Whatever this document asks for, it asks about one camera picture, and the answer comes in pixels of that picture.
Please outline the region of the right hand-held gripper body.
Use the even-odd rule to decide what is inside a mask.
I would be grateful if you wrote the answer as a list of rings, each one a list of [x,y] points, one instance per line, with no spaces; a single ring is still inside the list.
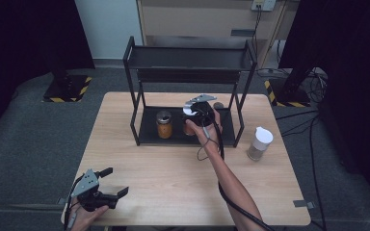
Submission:
[[[215,121],[215,115],[209,104],[210,100],[215,100],[215,96],[201,94],[187,101],[185,104],[191,104],[191,109],[196,112],[197,126],[206,127]]]

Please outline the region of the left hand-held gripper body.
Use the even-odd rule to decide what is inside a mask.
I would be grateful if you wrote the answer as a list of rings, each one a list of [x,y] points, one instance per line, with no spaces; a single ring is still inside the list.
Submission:
[[[99,190],[99,179],[94,175],[95,171],[89,168],[81,177],[71,191],[70,197],[76,198],[80,205],[88,212],[107,205],[115,209],[119,198],[116,194],[104,194]]]

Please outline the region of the red-brown spice jar white lid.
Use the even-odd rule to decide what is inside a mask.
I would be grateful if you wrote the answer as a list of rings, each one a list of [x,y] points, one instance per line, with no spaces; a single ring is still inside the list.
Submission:
[[[187,136],[196,134],[195,127],[197,126],[196,112],[191,109],[191,104],[185,104],[183,107],[183,131]]]

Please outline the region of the amber jar with silver lid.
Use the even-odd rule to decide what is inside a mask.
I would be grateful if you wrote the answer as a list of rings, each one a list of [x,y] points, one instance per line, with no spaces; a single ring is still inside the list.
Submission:
[[[156,115],[158,136],[169,139],[172,136],[172,115],[168,111],[160,111]]]

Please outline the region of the black metal two-tier shelf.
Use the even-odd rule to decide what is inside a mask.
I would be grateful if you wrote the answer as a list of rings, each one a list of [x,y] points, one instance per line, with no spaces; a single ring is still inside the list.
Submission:
[[[223,144],[235,147],[245,128],[242,108],[246,94],[239,93],[238,83],[243,72],[252,80],[256,57],[251,43],[241,48],[191,48],[137,45],[134,39],[128,41],[123,65],[129,86],[132,74],[138,83],[171,84],[222,84],[232,85],[229,103],[218,112],[221,115]],[[150,106],[145,102],[142,89],[130,91],[133,106],[142,109],[141,124],[135,124],[137,112],[131,117],[130,127],[136,144],[195,144],[198,141],[183,131],[182,108],[190,99],[181,99],[178,106],[170,106],[167,100],[161,106]],[[161,139],[158,136],[156,115],[168,111],[172,115],[172,136]]]

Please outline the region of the person's right hand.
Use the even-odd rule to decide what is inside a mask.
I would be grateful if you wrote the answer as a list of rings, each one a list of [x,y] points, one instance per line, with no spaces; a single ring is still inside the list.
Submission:
[[[220,114],[216,110],[213,112],[215,121],[206,127],[199,127],[192,120],[186,120],[186,125],[194,131],[206,154],[218,153],[219,140],[216,128],[223,131]]]

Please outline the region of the person's left hand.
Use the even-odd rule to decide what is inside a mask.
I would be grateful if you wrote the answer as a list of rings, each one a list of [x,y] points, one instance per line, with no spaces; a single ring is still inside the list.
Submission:
[[[76,198],[73,198],[66,231],[87,231],[108,209],[109,207],[104,205],[92,212],[88,212],[80,205]]]

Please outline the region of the grey spice jar white lid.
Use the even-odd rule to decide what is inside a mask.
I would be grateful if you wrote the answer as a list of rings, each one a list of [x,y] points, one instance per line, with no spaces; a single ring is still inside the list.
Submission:
[[[272,143],[273,139],[274,136],[269,130],[261,126],[256,127],[251,141],[251,146],[247,151],[248,157],[254,161],[259,161]]]

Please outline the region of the black stand with striped base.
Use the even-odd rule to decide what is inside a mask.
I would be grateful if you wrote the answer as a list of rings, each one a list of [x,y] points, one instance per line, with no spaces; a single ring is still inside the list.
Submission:
[[[310,99],[300,88],[308,75],[310,65],[305,58],[300,58],[286,79],[270,79],[265,82],[270,102],[280,107],[309,107]]]
[[[44,102],[79,102],[91,81],[87,75],[70,75],[61,64],[51,66],[53,80],[43,95]]]

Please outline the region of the grey label on cabinet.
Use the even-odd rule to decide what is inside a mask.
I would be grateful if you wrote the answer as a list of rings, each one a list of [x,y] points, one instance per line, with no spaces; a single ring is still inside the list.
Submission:
[[[230,35],[233,37],[253,37],[255,32],[254,29],[232,29]]]

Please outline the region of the light wooden cabinet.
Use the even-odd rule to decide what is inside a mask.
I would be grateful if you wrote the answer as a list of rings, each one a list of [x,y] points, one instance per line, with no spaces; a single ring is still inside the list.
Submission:
[[[277,0],[271,12],[251,9],[252,0],[137,0],[143,40],[159,37],[230,38],[232,29],[254,29],[258,65],[277,39],[286,40],[300,0]]]

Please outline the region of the white power outlet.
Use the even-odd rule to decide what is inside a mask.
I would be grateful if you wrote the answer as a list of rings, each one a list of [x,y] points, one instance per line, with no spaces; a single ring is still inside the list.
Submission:
[[[277,0],[252,0],[251,9],[253,11],[271,12]]]

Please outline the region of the grey tape strip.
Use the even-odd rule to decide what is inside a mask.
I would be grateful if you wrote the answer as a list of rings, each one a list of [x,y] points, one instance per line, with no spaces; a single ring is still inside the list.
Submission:
[[[294,206],[296,208],[305,207],[307,209],[315,208],[315,204],[311,201],[307,202],[305,200],[293,200]]]

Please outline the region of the dark curtain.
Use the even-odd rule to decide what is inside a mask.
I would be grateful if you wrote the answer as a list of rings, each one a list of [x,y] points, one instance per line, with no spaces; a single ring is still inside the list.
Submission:
[[[279,66],[300,58],[328,75],[321,113],[346,166],[370,185],[370,0],[300,0]]]
[[[0,118],[23,82],[93,67],[75,0],[0,0]]]

